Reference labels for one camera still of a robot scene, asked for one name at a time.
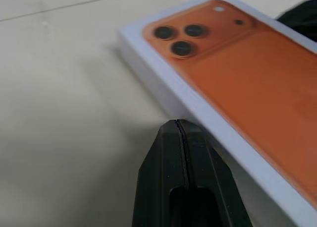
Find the orange phone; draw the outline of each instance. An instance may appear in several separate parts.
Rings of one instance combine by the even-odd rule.
[[[317,207],[316,54],[222,0],[143,36]]]

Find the white table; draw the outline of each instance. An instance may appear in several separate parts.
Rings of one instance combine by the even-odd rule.
[[[182,1],[0,0],[0,226],[131,226],[138,168],[172,117],[116,29]],[[276,17],[302,0],[244,1]],[[255,226],[293,226],[227,158]]]

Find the table surface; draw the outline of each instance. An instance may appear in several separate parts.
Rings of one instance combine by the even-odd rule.
[[[116,30],[183,1],[0,0],[0,226],[131,226],[138,169],[172,117]],[[302,0],[243,1],[277,17]],[[293,226],[229,166],[255,226]]]

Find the smartphone image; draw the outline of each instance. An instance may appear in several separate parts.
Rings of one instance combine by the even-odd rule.
[[[316,54],[222,0],[143,36],[317,208]]]

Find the phone box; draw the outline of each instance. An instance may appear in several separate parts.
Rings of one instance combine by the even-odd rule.
[[[119,30],[123,58],[173,118],[186,118],[200,124],[244,168],[257,184],[299,226],[315,227],[316,209],[290,185],[217,111],[191,88],[143,38],[150,23],[209,0],[192,0],[133,22]],[[264,22],[298,44],[317,53],[315,42],[291,30],[239,0],[224,0]]]

